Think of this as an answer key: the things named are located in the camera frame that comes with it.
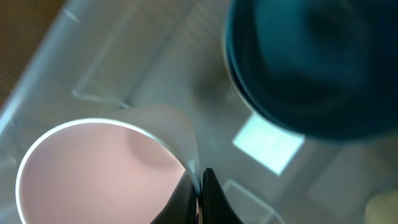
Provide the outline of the pink cup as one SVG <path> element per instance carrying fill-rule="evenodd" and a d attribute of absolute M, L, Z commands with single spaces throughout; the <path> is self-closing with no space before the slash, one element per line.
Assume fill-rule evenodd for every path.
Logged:
<path fill-rule="evenodd" d="M 60 124 L 27 150 L 16 177 L 22 223 L 151 223 L 183 173 L 197 197 L 194 128 L 165 106 Z"/>

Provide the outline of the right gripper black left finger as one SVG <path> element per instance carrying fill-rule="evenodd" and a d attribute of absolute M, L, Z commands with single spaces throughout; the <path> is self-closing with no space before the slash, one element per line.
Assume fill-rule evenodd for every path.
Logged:
<path fill-rule="evenodd" d="M 197 193 L 184 172 L 169 201 L 150 224 L 196 224 Z"/>

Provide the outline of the blue bowl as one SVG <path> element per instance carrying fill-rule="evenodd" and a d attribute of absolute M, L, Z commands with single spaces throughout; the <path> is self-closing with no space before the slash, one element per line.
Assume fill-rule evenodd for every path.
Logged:
<path fill-rule="evenodd" d="M 397 129 L 397 0 L 233 1 L 225 41 L 270 122 L 337 141 Z"/>

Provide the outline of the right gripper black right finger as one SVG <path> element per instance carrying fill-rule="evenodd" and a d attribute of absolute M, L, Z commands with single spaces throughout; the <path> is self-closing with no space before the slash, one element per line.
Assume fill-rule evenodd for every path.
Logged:
<path fill-rule="evenodd" d="M 203 224 L 243 224 L 231 208 L 215 172 L 206 168 L 201 193 Z"/>

